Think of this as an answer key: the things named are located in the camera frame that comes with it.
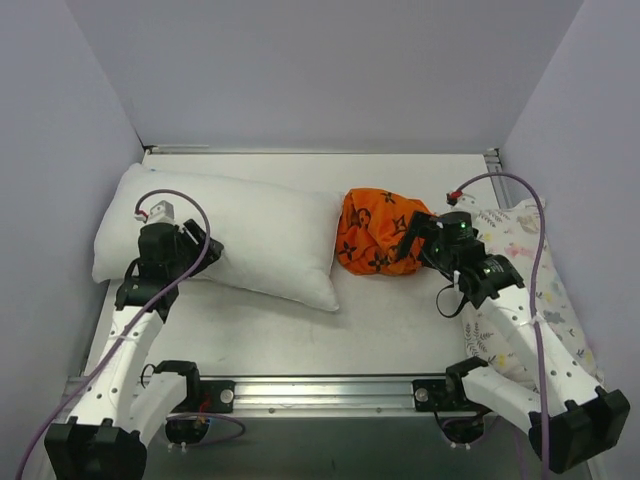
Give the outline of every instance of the orange fabric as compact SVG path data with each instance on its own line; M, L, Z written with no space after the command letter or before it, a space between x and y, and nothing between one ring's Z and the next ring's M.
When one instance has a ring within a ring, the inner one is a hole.
M421 267L417 261L421 242L411 254L396 261L398 243L416 210L431 213L420 200L410 200L376 188L355 188L344 198L338 224L336 252L351 273L406 275Z

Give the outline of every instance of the patterned pillowcase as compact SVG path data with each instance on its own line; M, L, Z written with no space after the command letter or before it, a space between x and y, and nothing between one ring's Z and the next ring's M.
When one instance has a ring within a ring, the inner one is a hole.
M540 233L540 215L533 199L524 200L508 210L480 209L472 196L463 195L456 209L468 211L475 217L473 224L479 231L478 238L485 243L487 253L507 257L528 287ZM602 383L602 373L596 367L584 331L553 266L546 239L538 270L536 297L538 311L542 312L567 350L586 372ZM470 305L465 307L461 317L469 356L481 357L505 377L534 388L533 378L491 322Z

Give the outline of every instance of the orange bag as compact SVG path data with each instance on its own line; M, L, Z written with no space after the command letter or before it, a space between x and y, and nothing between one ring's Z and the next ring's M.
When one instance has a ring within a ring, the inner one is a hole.
M409 256L396 261L398 243L416 210L431 213L420 200L410 200L376 188L355 188L344 198L338 224L338 261L356 275L406 275L422 265L417 260L422 241Z

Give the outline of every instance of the screw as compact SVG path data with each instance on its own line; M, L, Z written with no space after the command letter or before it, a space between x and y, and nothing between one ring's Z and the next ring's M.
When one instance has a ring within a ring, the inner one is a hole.
M429 392L427 392L426 388L417 389L414 395L416 397L416 400L418 400L419 402L426 402L427 400L429 400Z
M233 402L233 392L228 388L225 388L222 392L220 392L220 401L222 403L231 403Z

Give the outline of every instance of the gray wall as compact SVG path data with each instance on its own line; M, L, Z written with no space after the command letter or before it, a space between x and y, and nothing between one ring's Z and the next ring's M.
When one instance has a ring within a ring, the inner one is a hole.
M67 0L145 144L500 146L581 0Z
M0 478L13 478L78 371L104 294L93 237L142 149L63 0L0 2L0 65Z
M637 0L586 0L503 150L547 197L554 259L608 386L632 403L613 480L640 474L639 18Z

